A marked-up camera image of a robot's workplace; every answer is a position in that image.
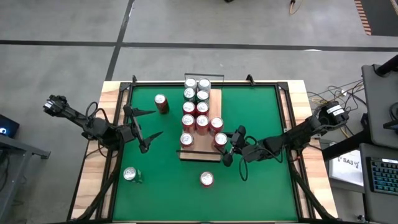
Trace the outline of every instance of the wooden board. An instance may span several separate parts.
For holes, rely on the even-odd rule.
[[[209,99],[209,122],[215,117],[221,117],[221,90],[210,90]],[[198,133],[193,133],[194,145],[191,149],[195,152],[218,152],[218,150],[213,146],[214,137],[210,134],[201,136]],[[200,160],[200,161],[220,161],[221,155],[216,154],[199,154],[199,153],[189,153],[181,152],[179,155],[180,159],[184,160]]]
[[[164,83],[165,81],[138,81],[138,83]],[[167,81],[169,83],[181,83],[183,81]],[[224,81],[225,83],[236,83],[242,81]],[[307,91],[305,89],[303,80],[256,80],[256,83],[264,82],[287,82],[289,84],[289,93],[291,103],[293,106],[293,112],[295,116],[296,124],[302,123],[305,118],[312,115],[310,103],[308,101]],[[101,98],[99,99],[99,107],[104,108],[108,117],[112,120],[114,115],[116,102],[118,100],[119,86],[121,81],[108,81],[104,82]],[[290,119],[287,112],[287,104],[284,97],[284,91],[281,90],[282,106],[285,114],[285,121],[289,125]],[[123,119],[123,110],[121,110],[121,116],[119,120]],[[319,141],[312,140],[311,144],[319,146]],[[88,145],[87,154],[97,149],[95,142]],[[333,194],[331,192],[329,177],[326,172],[325,163],[323,161],[322,152],[313,149],[311,147],[306,148],[303,151],[302,159],[305,161],[305,169],[307,171],[308,182],[311,191],[314,193],[319,202],[324,208],[334,217],[337,217],[337,211],[335,202],[333,200]],[[73,210],[71,218],[79,217],[90,203],[95,198],[96,194],[100,190],[101,179],[104,171],[105,159],[98,154],[93,154],[86,159],[83,164],[83,171],[81,173],[80,182],[78,184],[78,192],[73,202]],[[300,201],[302,203],[303,215],[308,217],[307,204],[305,202],[305,195],[299,190]],[[108,207],[109,200],[105,200],[104,207]]]

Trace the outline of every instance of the green mat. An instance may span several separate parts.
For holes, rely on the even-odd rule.
[[[144,137],[164,131],[141,154],[137,141],[126,145],[119,178],[114,221],[297,221],[287,160],[248,164],[249,178],[239,176],[240,156],[231,167],[222,162],[180,161],[183,87],[137,87],[132,104],[142,110],[157,110],[154,97],[163,93],[170,113],[138,117]],[[224,131],[245,125],[248,135],[265,138],[282,133],[274,87],[223,88]],[[133,166],[142,171],[144,182],[124,180],[123,170]],[[215,182],[201,186],[199,177],[210,171]]]

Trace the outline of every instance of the keyboard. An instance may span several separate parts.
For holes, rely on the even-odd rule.
[[[398,161],[367,157],[366,162],[371,190],[398,195]]]

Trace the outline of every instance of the concrete floor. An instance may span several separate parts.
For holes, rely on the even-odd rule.
[[[2,0],[0,40],[115,42],[128,0]],[[294,16],[288,0],[136,0],[125,42],[398,47],[397,37],[364,33],[354,1],[306,0]],[[42,112],[50,94],[67,96],[84,111],[99,99],[113,47],[0,45],[0,113],[21,124],[21,141],[51,151],[33,159],[10,223],[62,222],[72,199],[86,141],[70,122]],[[228,80],[305,80],[308,91],[361,78],[361,66],[383,63],[395,53],[298,50],[122,48],[113,80],[181,80],[185,72],[220,73]],[[356,132],[365,107],[353,111]],[[325,139],[340,141],[335,131]],[[339,217],[363,213],[361,195],[333,189]]]

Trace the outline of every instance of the wooden block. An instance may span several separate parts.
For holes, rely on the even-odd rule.
[[[221,117],[221,90],[210,90],[209,99],[209,120],[214,117]],[[213,146],[213,136],[207,134],[201,136],[197,133],[193,135],[193,149],[196,152],[218,152]],[[181,152],[180,159],[184,160],[201,160],[201,161],[220,161],[221,155],[217,154],[199,154],[199,153],[189,153]]]

